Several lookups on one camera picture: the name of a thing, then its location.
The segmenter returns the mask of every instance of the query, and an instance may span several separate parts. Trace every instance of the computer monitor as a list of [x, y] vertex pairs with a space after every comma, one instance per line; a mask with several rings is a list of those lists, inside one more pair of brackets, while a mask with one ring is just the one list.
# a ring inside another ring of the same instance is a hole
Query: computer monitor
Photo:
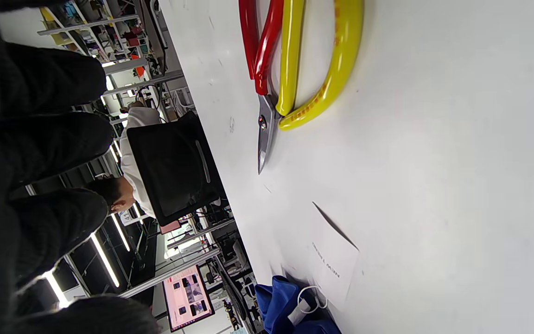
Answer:
[[192, 266], [162, 282], [170, 332], [214, 315], [199, 266]]

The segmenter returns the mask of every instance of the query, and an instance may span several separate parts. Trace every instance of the metal blade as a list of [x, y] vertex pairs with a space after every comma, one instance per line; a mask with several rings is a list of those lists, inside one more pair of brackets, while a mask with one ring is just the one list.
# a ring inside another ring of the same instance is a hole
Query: metal blade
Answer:
[[269, 95], [259, 95], [259, 150], [258, 150], [258, 171], [261, 174], [271, 149], [273, 132], [277, 127], [277, 111]]

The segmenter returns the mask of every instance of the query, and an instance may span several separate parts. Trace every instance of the dark clothing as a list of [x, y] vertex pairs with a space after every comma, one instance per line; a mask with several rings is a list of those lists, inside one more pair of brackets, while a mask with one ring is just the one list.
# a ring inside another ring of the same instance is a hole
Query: dark clothing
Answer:
[[[0, 10], [52, 2], [65, 0], [0, 0]], [[34, 59], [28, 56], [32, 51]], [[53, 127], [53, 118], [42, 119], [51, 128], [37, 129], [39, 120], [9, 117], [66, 110], [71, 104], [98, 98], [104, 82], [102, 68], [94, 59], [0, 40], [0, 333], [157, 332], [148, 309], [117, 297], [90, 298], [58, 313], [28, 319], [13, 316], [17, 285], [49, 270], [62, 254], [84, 241], [104, 220], [106, 205], [101, 196], [87, 190], [63, 190], [9, 203], [10, 187], [104, 153], [110, 145], [110, 125], [102, 126], [92, 116], [67, 115], [56, 120], [71, 118], [75, 127], [63, 132]], [[83, 138], [85, 133], [90, 141], [65, 145], [61, 139]]]
[[85, 112], [0, 121], [0, 148], [13, 169], [11, 188], [98, 158], [112, 139], [108, 121]]
[[106, 75], [92, 57], [4, 43], [0, 89], [2, 116], [58, 114], [100, 98], [106, 91]]
[[78, 247], [106, 218], [106, 201], [85, 189], [65, 189], [10, 203], [19, 218], [17, 286], [51, 270]]

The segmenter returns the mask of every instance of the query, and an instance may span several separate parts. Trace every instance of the blue fabric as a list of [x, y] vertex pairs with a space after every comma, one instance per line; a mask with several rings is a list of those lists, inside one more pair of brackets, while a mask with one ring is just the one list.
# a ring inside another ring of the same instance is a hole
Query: blue fabric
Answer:
[[292, 313], [297, 306], [300, 289], [283, 276], [273, 276], [271, 284], [273, 284], [272, 287], [259, 284], [255, 290], [265, 331], [269, 334], [277, 334], [273, 332], [275, 322], [281, 317], [287, 319]]
[[294, 328], [288, 315], [298, 306], [300, 289], [283, 276], [273, 276], [272, 287], [257, 285], [257, 303], [269, 334], [341, 334], [330, 319], [306, 317]]
[[337, 325], [329, 319], [303, 321], [296, 326], [293, 334], [341, 334]]

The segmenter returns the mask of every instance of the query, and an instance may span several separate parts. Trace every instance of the desk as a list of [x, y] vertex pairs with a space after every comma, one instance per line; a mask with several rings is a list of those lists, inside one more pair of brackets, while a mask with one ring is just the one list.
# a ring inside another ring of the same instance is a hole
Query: desk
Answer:
[[[259, 283], [306, 273], [314, 201], [360, 249], [342, 332], [534, 332], [534, 2], [368, 0], [344, 93], [260, 176], [237, 1], [160, 4]], [[332, 1], [308, 1], [304, 36], [300, 102]]]

